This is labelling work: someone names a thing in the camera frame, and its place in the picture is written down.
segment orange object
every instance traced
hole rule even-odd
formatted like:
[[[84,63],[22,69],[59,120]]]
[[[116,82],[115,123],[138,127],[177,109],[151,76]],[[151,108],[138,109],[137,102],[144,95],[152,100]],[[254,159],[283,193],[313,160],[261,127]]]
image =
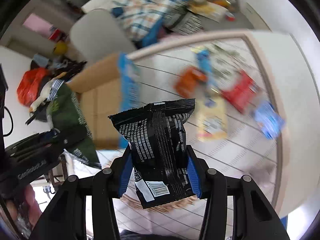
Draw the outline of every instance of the orange object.
[[[203,74],[198,68],[188,67],[175,84],[174,88],[184,98],[190,98],[192,92],[195,90],[198,82],[206,82],[207,76]]]
[[[48,74],[48,70],[42,67],[25,72],[17,88],[18,100],[21,104],[24,106],[31,106],[37,99],[42,78]]]
[[[229,6],[231,5],[230,2],[228,2],[227,0],[214,0],[213,3],[218,4],[224,8],[229,8]]]

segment red plastic bag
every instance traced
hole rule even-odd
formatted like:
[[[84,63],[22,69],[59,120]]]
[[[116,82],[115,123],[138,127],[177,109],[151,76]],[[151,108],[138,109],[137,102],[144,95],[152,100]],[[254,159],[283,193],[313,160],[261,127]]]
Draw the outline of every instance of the red plastic bag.
[[[41,80],[48,74],[49,72],[42,67],[25,72],[17,88],[18,100],[21,104],[31,106],[37,99]]]

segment cardboard box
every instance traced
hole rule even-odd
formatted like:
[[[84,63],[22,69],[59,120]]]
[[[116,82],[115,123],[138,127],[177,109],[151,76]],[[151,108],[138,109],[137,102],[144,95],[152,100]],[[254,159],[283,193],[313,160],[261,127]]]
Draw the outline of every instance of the cardboard box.
[[[121,81],[119,54],[111,54],[85,68],[68,86],[80,94],[80,107],[97,149],[117,149],[119,133],[108,118],[119,112]]]

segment green bag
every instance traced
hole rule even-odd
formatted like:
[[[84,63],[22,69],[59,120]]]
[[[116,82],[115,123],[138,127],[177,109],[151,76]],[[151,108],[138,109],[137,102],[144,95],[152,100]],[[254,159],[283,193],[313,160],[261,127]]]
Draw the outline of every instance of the green bag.
[[[73,158],[90,167],[101,169],[96,147],[92,141],[92,134],[81,112],[76,93],[63,80],[55,80],[47,101],[47,119],[59,131],[75,125],[85,125],[87,136],[66,150]]]

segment yellow ball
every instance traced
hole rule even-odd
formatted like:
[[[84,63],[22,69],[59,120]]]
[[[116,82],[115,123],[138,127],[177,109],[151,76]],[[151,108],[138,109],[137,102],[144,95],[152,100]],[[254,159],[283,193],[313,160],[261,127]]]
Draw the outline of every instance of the yellow ball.
[[[55,55],[64,55],[68,51],[68,45],[63,41],[58,41],[53,49]]]

